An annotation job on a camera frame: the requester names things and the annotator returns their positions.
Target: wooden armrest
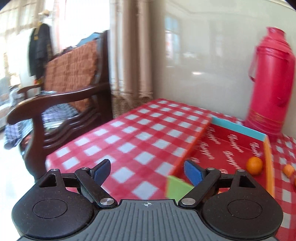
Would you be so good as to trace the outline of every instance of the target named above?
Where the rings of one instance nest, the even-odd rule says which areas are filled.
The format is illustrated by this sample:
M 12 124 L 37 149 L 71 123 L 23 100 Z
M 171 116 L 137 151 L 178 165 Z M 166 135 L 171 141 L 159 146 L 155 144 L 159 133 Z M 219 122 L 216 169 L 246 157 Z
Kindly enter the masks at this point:
M 32 119 L 41 115 L 42 112 L 51 106 L 83 100 L 98 94 L 100 91 L 109 89 L 110 85 L 108 82 L 95 86 L 86 86 L 73 92 L 57 93 L 39 96 L 38 98 L 31 98 L 19 103 L 13 110 L 11 110 L 7 116 L 7 122 L 10 125 L 14 125 L 19 121 Z
M 36 85 L 31 85 L 31 86 L 26 86 L 26 87 L 20 88 L 20 89 L 17 91 L 17 93 L 18 93 L 18 94 L 25 93 L 25 92 L 27 92 L 27 91 L 30 90 L 30 89 L 35 89 L 35 88 L 41 87 L 42 85 L 43 85 L 43 83 L 41 83 L 41 84 L 36 84 Z

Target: thermos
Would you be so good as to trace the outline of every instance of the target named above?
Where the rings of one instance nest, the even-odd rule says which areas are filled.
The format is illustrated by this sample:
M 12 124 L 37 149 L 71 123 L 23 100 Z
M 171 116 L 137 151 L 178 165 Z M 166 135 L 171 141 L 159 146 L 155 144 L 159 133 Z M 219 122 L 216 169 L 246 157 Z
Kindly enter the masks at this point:
M 267 30 L 268 34 L 256 47 L 249 69 L 254 90 L 244 125 L 275 141 L 281 133 L 291 98 L 295 56 L 285 40 L 284 31 L 272 27 Z

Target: crosshair symbol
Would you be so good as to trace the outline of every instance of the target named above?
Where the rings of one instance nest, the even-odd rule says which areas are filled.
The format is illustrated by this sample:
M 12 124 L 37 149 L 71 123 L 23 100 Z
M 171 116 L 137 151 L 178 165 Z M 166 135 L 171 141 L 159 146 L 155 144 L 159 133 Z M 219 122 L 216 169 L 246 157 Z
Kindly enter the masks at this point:
M 153 204 L 150 203 L 150 202 L 146 202 L 146 203 L 144 203 L 143 205 L 145 205 L 146 207 L 150 207 L 150 206 L 153 205 Z

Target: black jacket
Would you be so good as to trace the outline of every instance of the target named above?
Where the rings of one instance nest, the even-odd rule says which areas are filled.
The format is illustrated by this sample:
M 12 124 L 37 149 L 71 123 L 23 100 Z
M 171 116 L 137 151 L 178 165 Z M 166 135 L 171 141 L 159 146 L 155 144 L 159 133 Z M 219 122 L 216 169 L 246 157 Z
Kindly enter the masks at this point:
M 29 65 L 31 76 L 40 79 L 44 75 L 46 63 L 52 58 L 50 28 L 43 23 L 33 29 L 29 44 Z

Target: silver screw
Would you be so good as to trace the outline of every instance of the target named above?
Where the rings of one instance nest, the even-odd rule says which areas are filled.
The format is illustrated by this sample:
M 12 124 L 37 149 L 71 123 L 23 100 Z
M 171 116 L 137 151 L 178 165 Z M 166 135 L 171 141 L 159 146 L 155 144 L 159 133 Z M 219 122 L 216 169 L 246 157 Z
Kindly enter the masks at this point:
M 181 200 L 181 203 L 183 203 L 184 205 L 193 205 L 195 203 L 195 200 L 193 198 L 187 197 L 183 198 Z
M 109 197 L 105 197 L 105 198 L 101 199 L 101 201 L 100 201 L 100 203 L 102 205 L 106 205 L 106 206 L 112 205 L 114 202 L 115 202 L 114 199 L 113 198 L 109 198 Z

